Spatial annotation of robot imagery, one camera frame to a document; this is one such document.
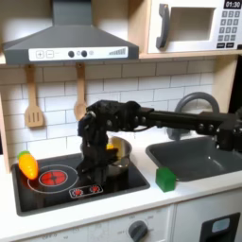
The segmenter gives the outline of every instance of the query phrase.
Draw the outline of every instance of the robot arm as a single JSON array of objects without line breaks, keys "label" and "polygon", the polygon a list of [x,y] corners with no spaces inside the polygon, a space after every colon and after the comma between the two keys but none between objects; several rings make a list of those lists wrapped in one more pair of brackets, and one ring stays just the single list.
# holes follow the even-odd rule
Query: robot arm
[{"label": "robot arm", "polygon": [[151,127],[195,130],[198,134],[216,137],[216,147],[242,152],[242,120],[235,114],[187,114],[158,112],[136,102],[98,101],[87,108],[78,123],[82,137],[83,161],[78,174],[97,183],[107,179],[108,165],[116,161],[116,149],[106,149],[107,131],[142,131]]}]

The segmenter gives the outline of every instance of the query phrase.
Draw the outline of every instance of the wooden utensil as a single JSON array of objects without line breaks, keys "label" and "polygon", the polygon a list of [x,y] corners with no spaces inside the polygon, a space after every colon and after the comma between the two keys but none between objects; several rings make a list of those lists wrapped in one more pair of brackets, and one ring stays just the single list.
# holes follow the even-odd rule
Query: wooden utensil
[{"label": "wooden utensil", "polygon": [[34,66],[26,66],[26,81],[28,89],[28,108],[25,113],[26,125],[30,128],[40,127],[43,125],[43,113],[37,106],[36,87],[34,82]]},{"label": "wooden utensil", "polygon": [[85,65],[81,63],[76,64],[78,73],[78,101],[74,108],[74,113],[77,121],[79,121],[86,113],[85,102]]}]

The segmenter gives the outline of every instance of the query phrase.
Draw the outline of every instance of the microwave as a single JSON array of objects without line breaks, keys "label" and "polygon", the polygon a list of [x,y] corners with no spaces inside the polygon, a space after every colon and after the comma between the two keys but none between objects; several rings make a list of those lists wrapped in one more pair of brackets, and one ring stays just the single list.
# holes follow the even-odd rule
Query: microwave
[{"label": "microwave", "polygon": [[148,53],[242,49],[241,0],[151,0]]}]

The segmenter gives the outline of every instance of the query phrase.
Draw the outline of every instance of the white cabinet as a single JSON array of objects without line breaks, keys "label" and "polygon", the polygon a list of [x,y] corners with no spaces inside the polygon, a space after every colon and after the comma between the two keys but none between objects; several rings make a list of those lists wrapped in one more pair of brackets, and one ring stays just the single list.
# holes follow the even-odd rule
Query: white cabinet
[{"label": "white cabinet", "polygon": [[[181,202],[177,205],[172,242],[199,242],[203,222],[236,213],[242,213],[242,189]],[[219,226],[226,229],[227,222],[222,219]],[[242,217],[235,238],[235,242],[241,241]]]}]

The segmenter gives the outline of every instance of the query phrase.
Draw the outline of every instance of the red burner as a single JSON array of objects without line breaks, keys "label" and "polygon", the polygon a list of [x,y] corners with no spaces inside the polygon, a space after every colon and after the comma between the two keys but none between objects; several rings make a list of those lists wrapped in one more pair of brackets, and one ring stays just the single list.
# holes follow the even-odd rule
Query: red burner
[{"label": "red burner", "polygon": [[62,171],[48,171],[41,176],[41,183],[47,186],[62,185],[66,180],[66,174]]}]

